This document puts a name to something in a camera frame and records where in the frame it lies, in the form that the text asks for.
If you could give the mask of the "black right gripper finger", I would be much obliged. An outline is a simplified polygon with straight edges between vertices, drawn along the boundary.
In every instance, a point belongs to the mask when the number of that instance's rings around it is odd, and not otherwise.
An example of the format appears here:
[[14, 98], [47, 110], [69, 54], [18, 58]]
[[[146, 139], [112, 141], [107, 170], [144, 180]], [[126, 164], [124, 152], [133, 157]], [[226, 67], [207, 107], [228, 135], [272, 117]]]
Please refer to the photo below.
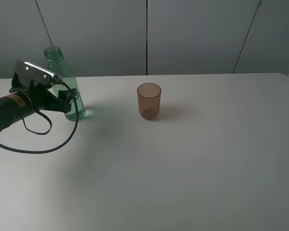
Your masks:
[[55, 103], [55, 111], [67, 114], [71, 111], [71, 104], [59, 100]]

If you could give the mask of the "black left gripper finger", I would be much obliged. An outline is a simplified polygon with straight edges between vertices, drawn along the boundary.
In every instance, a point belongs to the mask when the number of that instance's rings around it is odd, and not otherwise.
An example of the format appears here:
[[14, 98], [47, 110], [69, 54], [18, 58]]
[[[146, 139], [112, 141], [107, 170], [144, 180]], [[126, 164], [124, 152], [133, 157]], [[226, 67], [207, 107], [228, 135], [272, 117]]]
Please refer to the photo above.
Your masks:
[[73, 99], [73, 96], [76, 96], [77, 90], [59, 90], [58, 91], [58, 98], [59, 99]]

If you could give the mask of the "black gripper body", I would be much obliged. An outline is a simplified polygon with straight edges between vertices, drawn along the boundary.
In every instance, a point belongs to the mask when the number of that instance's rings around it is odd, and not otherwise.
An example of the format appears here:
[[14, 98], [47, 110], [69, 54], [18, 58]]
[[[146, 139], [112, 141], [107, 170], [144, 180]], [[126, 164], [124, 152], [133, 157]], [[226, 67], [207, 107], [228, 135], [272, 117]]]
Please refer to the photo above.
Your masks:
[[60, 111], [60, 101], [53, 95], [51, 78], [45, 73], [14, 73], [10, 93], [19, 93], [36, 110]]

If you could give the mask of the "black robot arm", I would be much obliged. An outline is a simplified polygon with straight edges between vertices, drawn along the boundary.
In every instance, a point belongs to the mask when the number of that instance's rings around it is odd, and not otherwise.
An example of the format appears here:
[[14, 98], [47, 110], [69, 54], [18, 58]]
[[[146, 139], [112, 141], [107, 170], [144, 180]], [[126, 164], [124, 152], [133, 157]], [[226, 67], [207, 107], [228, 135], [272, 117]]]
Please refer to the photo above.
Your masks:
[[76, 89], [60, 90], [58, 96], [53, 95], [49, 89], [52, 84], [64, 85], [58, 75], [44, 78], [31, 77], [29, 74], [14, 74], [9, 95], [0, 98], [0, 133], [10, 125], [32, 114], [45, 118], [50, 126], [51, 120], [41, 111], [54, 111], [68, 113], [72, 109], [72, 101], [76, 98]]

